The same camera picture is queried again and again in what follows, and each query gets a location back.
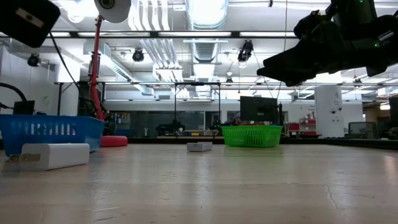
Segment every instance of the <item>black cable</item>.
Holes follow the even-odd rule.
[[[8,89],[10,89],[10,90],[14,90],[14,91],[19,95],[19,97],[21,98],[21,100],[22,100],[24,103],[27,102],[27,98],[25,97],[24,93],[21,92],[17,87],[15,87],[15,86],[13,86],[13,85],[10,85],[10,84],[7,84],[7,83],[0,83],[0,86],[1,86],[1,87],[5,87],[5,88],[8,88]]]
[[[73,76],[70,74],[69,69],[68,69],[68,67],[67,67],[67,64],[65,63],[65,61],[64,61],[64,59],[63,59],[63,57],[62,57],[61,51],[60,51],[60,49],[58,48],[58,45],[57,45],[57,43],[55,42],[54,36],[52,35],[51,32],[50,32],[50,37],[51,37],[52,43],[54,44],[55,50],[57,51],[58,56],[60,57],[63,66],[65,67],[65,70],[68,72],[70,78],[71,78],[72,81],[73,81],[73,84],[75,84],[75,86],[76,86],[76,88],[77,88],[77,91],[78,91],[78,95],[80,96],[80,95],[81,95],[80,87],[79,87],[79,85],[77,84],[77,82],[75,81],[75,79],[73,78]],[[83,102],[84,102],[84,104],[85,104],[85,106],[86,106],[86,109],[90,110],[90,107],[88,106],[87,102],[86,102],[85,100],[83,100]]]
[[[0,102],[0,108],[3,108],[3,109],[14,109],[14,108],[12,108],[12,107],[10,107],[10,106],[4,105],[4,104],[1,103],[1,102]]]
[[[256,53],[254,52],[254,50],[253,50],[253,55],[254,55],[254,57],[256,58],[257,65],[259,66],[259,68],[261,68],[260,63],[259,63],[259,60],[257,59],[257,55],[256,55]],[[266,78],[265,78],[265,77],[262,77],[262,78],[264,79],[264,83],[266,83],[267,88],[268,88],[268,91],[269,91],[269,93],[271,94],[271,97],[273,98],[274,96],[272,96],[272,92],[271,92],[270,89],[269,89],[269,86],[268,86],[268,83],[267,83]]]

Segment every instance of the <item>red stand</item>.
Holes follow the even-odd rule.
[[[95,40],[94,40],[94,58],[93,58],[93,69],[91,74],[91,83],[90,83],[90,91],[94,98],[94,103],[97,109],[97,118],[100,120],[104,120],[104,115],[102,114],[102,108],[100,105],[100,99],[98,99],[97,95],[97,73],[98,73],[98,47],[100,46],[100,30],[101,23],[104,18],[99,15],[97,18],[96,31],[95,31]]]
[[[94,58],[93,58],[93,69],[91,74],[90,92],[93,95],[94,103],[97,109],[97,118],[104,120],[106,114],[102,113],[100,99],[98,99],[96,85],[97,85],[97,73],[98,73],[98,47],[100,46],[100,30],[101,23],[104,18],[99,15],[97,18],[96,31],[95,31],[95,43],[94,43]],[[101,147],[119,147],[127,146],[127,137],[125,136],[102,136]]]

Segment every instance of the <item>ceiling light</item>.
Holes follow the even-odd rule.
[[[389,110],[390,105],[380,105],[380,110]]]
[[[182,42],[186,44],[196,44],[196,43],[204,43],[204,44],[217,44],[217,43],[228,43],[228,40],[183,40]]]
[[[54,37],[70,37],[69,32],[52,32],[52,35]]]
[[[159,32],[159,37],[230,37],[231,32],[184,31]]]
[[[78,32],[80,37],[94,37],[95,32]],[[100,32],[101,37],[150,37],[149,32]]]
[[[107,82],[107,85],[131,85],[129,82]]]
[[[130,100],[105,100],[105,101],[130,101]]]
[[[241,37],[295,37],[293,32],[240,32]]]

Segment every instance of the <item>red base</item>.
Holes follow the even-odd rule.
[[[125,136],[102,136],[101,147],[127,146],[128,141]]]

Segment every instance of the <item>fluorescent light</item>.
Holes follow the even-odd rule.
[[[81,37],[94,37],[95,32],[78,32]],[[101,37],[150,37],[149,32],[100,32]]]
[[[130,101],[130,100],[105,100],[105,101]]]
[[[230,37],[231,32],[184,31],[159,32],[159,37]]]
[[[139,82],[141,85],[174,85],[172,82]]]
[[[390,105],[380,105],[380,110],[389,110]]]
[[[102,37],[150,37],[149,32],[101,32]]]
[[[77,33],[81,37],[94,37],[95,32],[78,32]]]
[[[107,85],[131,85],[129,82],[106,82]]]
[[[136,99],[133,101],[157,101],[156,99]]]
[[[228,43],[228,40],[183,40],[182,42],[186,44],[195,44],[195,43],[209,43],[209,44],[217,44],[217,43]]]
[[[69,32],[52,32],[52,35],[54,37],[70,37]]]
[[[293,32],[240,32],[241,37],[295,37]]]

